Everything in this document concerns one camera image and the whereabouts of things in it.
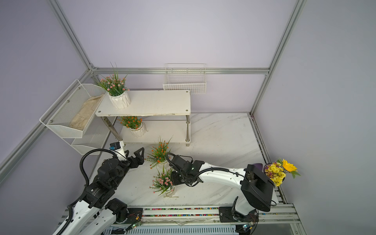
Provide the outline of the orange flower plant white pot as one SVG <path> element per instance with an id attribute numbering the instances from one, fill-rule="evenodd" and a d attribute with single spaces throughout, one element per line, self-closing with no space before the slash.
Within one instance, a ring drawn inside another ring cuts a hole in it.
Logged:
<path id="1" fill-rule="evenodd" d="M 151 151 L 146 158 L 149 162 L 150 169 L 153 169 L 158 165 L 163 165 L 167 161 L 167 154 L 170 153 L 170 140 L 171 139 L 166 141 L 160 136 L 156 144 L 151 147 Z"/>

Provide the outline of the pink flower plant white pot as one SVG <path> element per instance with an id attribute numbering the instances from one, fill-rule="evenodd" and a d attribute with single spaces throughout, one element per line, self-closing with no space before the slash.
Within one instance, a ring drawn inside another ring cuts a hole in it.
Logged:
<path id="1" fill-rule="evenodd" d="M 131 99 L 127 93 L 129 89 L 126 87 L 126 78 L 128 75 L 120 78 L 117 64 L 114 67 L 111 63 L 111 66 L 113 73 L 109 76 L 100 75 L 102 79 L 98 81 L 98 86 L 107 92 L 112 105 L 116 109 L 127 108 L 131 104 Z"/>

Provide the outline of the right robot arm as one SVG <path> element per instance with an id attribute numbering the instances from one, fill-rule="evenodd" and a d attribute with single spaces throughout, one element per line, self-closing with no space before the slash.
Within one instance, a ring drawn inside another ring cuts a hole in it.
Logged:
<path id="1" fill-rule="evenodd" d="M 273 201 L 274 183 L 256 165 L 227 168 L 204 161 L 187 161 L 181 155 L 168 153 L 174 185 L 195 187 L 200 183 L 217 183 L 240 191 L 233 203 L 233 216 L 245 217 L 253 211 L 269 212 L 277 205 Z"/>

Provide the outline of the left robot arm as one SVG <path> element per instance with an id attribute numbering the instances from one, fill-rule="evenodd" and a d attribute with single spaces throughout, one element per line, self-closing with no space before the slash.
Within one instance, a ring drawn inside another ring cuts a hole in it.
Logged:
<path id="1" fill-rule="evenodd" d="M 98 169 L 93 182 L 89 182 L 83 163 L 95 152 L 112 155 Z M 69 215 L 54 232 L 55 235 L 100 235 L 115 222 L 125 222 L 130 215 L 127 204 L 112 198 L 130 169 L 145 162 L 145 149 L 142 147 L 128 156 L 129 151 L 97 148 L 90 150 L 80 160 L 79 168 L 85 179 L 85 187 L 73 203 L 67 206 Z"/>

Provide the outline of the white two-tier rack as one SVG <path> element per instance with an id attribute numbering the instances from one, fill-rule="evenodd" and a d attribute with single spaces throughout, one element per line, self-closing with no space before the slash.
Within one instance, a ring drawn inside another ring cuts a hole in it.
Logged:
<path id="1" fill-rule="evenodd" d="M 173 144 L 191 144 L 191 91 L 155 90 L 129 91 L 131 103 L 124 109 L 117 109 L 106 95 L 96 111 L 118 141 L 125 144 L 153 144 L 159 138 Z M 143 118 L 146 132 L 141 137 L 132 135 L 129 128 L 118 132 L 110 117 L 137 116 Z"/>

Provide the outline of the beige glove in mesh shelf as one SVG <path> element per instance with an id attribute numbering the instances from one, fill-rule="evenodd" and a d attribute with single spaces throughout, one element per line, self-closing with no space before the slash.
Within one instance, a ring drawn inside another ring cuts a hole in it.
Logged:
<path id="1" fill-rule="evenodd" d="M 102 98 L 103 95 L 100 95 L 91 97 L 85 101 L 79 112 L 73 117 L 69 127 L 83 131 L 86 125 L 89 123 L 90 118 L 94 114 Z"/>

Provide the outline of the yellow flowers purple vase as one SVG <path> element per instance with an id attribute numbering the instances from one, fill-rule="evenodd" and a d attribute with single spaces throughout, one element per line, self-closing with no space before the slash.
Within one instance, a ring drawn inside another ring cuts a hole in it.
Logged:
<path id="1" fill-rule="evenodd" d="M 296 176 L 300 176 L 297 167 L 285 159 L 278 159 L 275 162 L 266 164 L 263 167 L 263 172 L 273 182 L 275 187 L 279 187 L 288 174 L 290 174 L 293 179 L 295 179 Z"/>

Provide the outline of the white mesh wall shelf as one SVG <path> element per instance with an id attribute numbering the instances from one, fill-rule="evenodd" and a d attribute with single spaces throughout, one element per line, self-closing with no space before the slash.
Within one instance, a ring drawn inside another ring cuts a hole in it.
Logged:
<path id="1" fill-rule="evenodd" d="M 81 155 L 102 148 L 110 131 L 96 111 L 106 96 L 103 88 L 75 80 L 40 122 Z"/>

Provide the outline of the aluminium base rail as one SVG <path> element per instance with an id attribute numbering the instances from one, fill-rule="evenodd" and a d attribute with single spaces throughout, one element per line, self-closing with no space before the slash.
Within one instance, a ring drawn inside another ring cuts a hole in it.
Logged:
<path id="1" fill-rule="evenodd" d="M 299 216 L 292 204 L 281 204 L 265 212 L 257 209 L 247 215 L 235 211 L 232 206 L 174 206 L 135 208 L 127 205 L 109 208 L 88 208 L 84 202 L 68 210 L 69 215 L 55 231 L 56 235 L 99 235 L 112 225 L 126 224 L 134 230 L 140 222 L 146 225 L 185 226 L 203 224 L 291 224 L 295 232 L 305 233 Z"/>

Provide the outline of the aluminium frame rails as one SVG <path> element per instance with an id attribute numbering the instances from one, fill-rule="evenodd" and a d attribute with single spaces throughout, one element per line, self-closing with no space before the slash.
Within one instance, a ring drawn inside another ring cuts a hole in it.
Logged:
<path id="1" fill-rule="evenodd" d="M 297 1 L 89 1 L 88 32 L 60 1 L 1 1 L 1 181 L 24 160 L 42 126 L 38 117 L 94 74 L 85 35 L 114 40 L 94 51 L 127 74 L 265 74 Z"/>

